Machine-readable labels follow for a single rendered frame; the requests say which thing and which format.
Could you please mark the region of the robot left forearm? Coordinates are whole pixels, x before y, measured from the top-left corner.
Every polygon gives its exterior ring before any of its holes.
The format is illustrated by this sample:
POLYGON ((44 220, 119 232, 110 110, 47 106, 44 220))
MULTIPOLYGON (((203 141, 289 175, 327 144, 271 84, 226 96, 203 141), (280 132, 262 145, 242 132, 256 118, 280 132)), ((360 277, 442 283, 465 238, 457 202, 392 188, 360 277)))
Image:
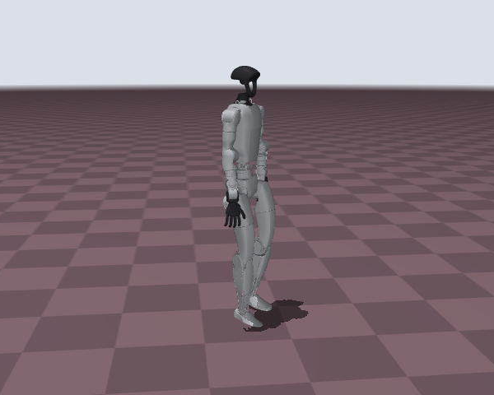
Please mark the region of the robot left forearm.
POLYGON ((258 154, 258 158, 256 160, 256 170, 255 173, 258 179, 265 181, 265 177, 267 177, 267 158, 268 158, 268 150, 263 154, 258 154))

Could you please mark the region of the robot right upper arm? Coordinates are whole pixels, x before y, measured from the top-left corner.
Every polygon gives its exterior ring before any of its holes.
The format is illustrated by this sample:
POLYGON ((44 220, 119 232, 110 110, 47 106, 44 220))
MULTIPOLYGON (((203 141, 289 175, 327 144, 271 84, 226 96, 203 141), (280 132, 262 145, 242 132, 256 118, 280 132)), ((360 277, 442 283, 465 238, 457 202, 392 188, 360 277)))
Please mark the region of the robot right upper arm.
POLYGON ((236 128, 240 122, 240 109, 230 108, 222 112, 221 115, 222 122, 222 155, 225 150, 231 150, 234 154, 233 162, 238 161, 240 154, 233 148, 236 128))

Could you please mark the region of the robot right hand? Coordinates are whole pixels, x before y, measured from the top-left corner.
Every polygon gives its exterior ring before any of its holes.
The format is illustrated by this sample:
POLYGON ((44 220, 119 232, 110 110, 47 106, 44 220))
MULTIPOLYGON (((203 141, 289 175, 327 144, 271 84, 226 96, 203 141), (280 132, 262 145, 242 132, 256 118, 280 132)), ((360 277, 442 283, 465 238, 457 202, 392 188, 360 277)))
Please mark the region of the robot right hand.
POLYGON ((226 201, 229 204, 228 204, 228 206, 226 208, 226 223, 225 223, 224 226, 227 226, 228 220, 229 220, 229 216, 230 216, 230 224, 229 224, 229 227, 230 228, 232 226, 232 221, 233 221, 233 218, 232 217, 234 217, 234 226, 233 226, 233 228, 236 227, 236 217, 238 218, 238 226, 240 226, 240 224, 241 224, 241 221, 240 221, 240 213, 241 213, 243 219, 245 219, 245 213, 240 208, 240 204, 237 203, 239 201, 239 192, 238 192, 238 190, 237 190, 237 193, 238 193, 237 199, 231 199, 231 200, 229 200, 228 190, 226 191, 226 201))

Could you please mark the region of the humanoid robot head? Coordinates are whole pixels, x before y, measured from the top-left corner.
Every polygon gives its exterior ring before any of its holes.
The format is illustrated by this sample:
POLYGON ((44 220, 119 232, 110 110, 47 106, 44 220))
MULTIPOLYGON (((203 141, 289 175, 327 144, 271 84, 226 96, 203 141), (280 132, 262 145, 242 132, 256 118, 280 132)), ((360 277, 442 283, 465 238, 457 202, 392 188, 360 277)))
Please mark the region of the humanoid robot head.
MULTIPOLYGON (((256 95, 256 90, 257 90, 257 79, 260 77, 260 72, 254 69, 253 67, 249 66, 240 66, 237 67, 231 74, 231 79, 234 80, 240 80, 240 83, 242 85, 245 85, 246 92, 245 93, 239 93, 238 97, 236 100, 239 102, 241 100, 245 100, 246 103, 241 103, 244 105, 252 105, 249 102, 249 98, 253 98, 256 95), (253 82, 253 90, 250 91, 249 88, 249 83, 253 82)), ((239 104, 239 102, 236 102, 239 104)), ((235 102, 233 103, 235 104, 235 102)))

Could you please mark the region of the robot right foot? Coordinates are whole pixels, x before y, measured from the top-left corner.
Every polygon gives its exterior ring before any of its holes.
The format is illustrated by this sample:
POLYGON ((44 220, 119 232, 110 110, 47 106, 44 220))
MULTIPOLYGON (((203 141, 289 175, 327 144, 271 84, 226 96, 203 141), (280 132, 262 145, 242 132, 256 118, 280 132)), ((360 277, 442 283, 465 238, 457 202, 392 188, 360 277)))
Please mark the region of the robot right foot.
POLYGON ((239 308, 234 311, 233 317, 237 318, 240 321, 242 321, 243 323, 246 323, 246 324, 253 326, 253 327, 262 327, 263 326, 263 324, 260 321, 258 321, 256 319, 256 317, 252 315, 252 313, 250 313, 250 312, 246 313, 245 312, 245 315, 240 314, 239 308))

